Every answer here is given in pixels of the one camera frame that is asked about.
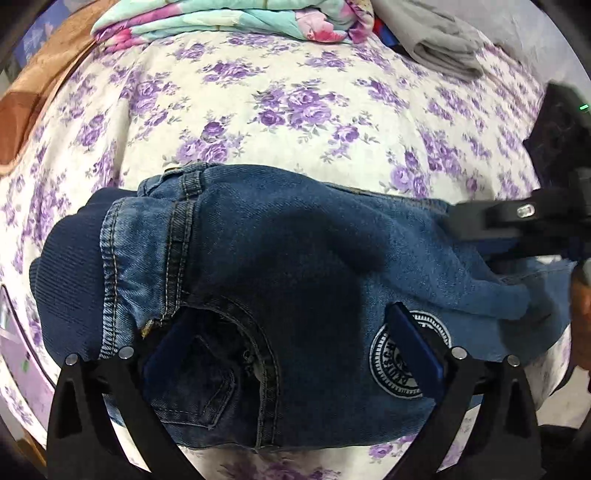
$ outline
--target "gray folded cloth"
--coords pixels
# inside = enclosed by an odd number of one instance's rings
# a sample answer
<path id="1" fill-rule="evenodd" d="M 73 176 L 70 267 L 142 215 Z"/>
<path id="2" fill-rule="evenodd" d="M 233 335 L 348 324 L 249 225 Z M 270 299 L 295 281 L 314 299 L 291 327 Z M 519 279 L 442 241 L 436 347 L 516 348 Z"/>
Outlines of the gray folded cloth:
<path id="1" fill-rule="evenodd" d="M 462 80 L 482 76 L 476 52 L 483 46 L 467 23 L 415 0 L 372 0 L 374 12 L 421 65 Z"/>

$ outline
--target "floral bedsheet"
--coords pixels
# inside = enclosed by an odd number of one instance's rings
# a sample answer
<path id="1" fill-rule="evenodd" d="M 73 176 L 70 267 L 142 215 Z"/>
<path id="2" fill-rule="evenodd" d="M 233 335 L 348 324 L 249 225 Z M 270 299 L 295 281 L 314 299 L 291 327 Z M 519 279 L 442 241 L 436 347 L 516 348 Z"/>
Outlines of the floral bedsheet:
<path id="1" fill-rule="evenodd" d="M 0 179 L 0 281 L 43 367 L 28 269 L 51 227 L 107 185 L 135 189 L 193 161 L 265 164 L 375 192 L 467 199 L 516 198 L 537 187 L 521 141 L 542 87 L 500 49 L 479 55 L 483 78 L 430 72 L 377 38 L 352 45 L 272 35 L 195 32 L 114 54 L 96 50 L 50 106 L 21 164 Z M 541 404 L 566 370 L 570 331 L 528 367 Z M 0 393 L 42 444 L 33 416 L 0 359 Z M 471 410 L 446 465 L 473 425 Z M 144 465 L 128 432 L 124 449 Z M 412 442 L 254 456 L 184 450 L 208 479 L 380 479 Z"/>

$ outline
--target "brown fabric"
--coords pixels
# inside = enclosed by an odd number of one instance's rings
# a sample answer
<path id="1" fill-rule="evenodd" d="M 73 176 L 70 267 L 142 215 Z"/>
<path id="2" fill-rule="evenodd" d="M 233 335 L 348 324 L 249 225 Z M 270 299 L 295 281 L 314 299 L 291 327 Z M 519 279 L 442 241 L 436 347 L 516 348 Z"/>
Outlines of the brown fabric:
<path id="1" fill-rule="evenodd" d="M 579 268 L 570 283 L 570 318 L 573 360 L 581 368 L 591 370 L 591 287 L 586 285 Z"/>
<path id="2" fill-rule="evenodd" d="M 37 120 L 94 48 L 92 25 L 117 1 L 97 0 L 65 19 L 0 99 L 0 176 L 17 166 Z"/>

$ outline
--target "metal rivet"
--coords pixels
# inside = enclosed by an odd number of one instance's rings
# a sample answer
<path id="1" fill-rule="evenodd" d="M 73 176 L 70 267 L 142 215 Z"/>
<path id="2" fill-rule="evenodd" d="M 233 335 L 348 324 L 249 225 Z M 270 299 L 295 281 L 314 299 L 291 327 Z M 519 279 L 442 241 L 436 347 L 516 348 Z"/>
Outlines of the metal rivet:
<path id="1" fill-rule="evenodd" d="M 124 346 L 121 350 L 119 350 L 119 358 L 122 360 L 127 360 L 134 355 L 134 348 L 132 346 Z"/>
<path id="2" fill-rule="evenodd" d="M 531 217 L 535 213 L 535 207 L 531 203 L 526 203 L 517 209 L 519 218 Z"/>
<path id="3" fill-rule="evenodd" d="M 66 357 L 66 365 L 75 365 L 76 362 L 78 361 L 78 355 L 76 355 L 75 353 L 71 353 L 70 355 L 68 355 Z"/>
<path id="4" fill-rule="evenodd" d="M 509 355 L 507 357 L 507 363 L 512 367 L 518 367 L 520 365 L 519 358 L 517 358 L 515 355 Z"/>
<path id="5" fill-rule="evenodd" d="M 455 346 L 452 348 L 452 355 L 458 360 L 464 360 L 468 356 L 468 352 L 466 352 L 461 346 Z"/>

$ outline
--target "navy knit fabric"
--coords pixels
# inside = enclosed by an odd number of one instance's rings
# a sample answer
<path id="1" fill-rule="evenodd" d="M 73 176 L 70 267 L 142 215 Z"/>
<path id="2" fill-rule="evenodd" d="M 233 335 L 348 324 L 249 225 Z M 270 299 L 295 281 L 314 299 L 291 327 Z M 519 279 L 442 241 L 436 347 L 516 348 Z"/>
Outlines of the navy knit fabric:
<path id="1" fill-rule="evenodd" d="M 100 229 L 112 203 L 131 196 L 129 190 L 96 192 L 75 217 L 57 222 L 31 264 L 31 291 L 40 317 L 51 325 L 43 329 L 43 342 L 58 364 L 72 345 L 86 360 L 99 356 L 105 295 L 103 276 L 97 275 L 103 270 Z"/>

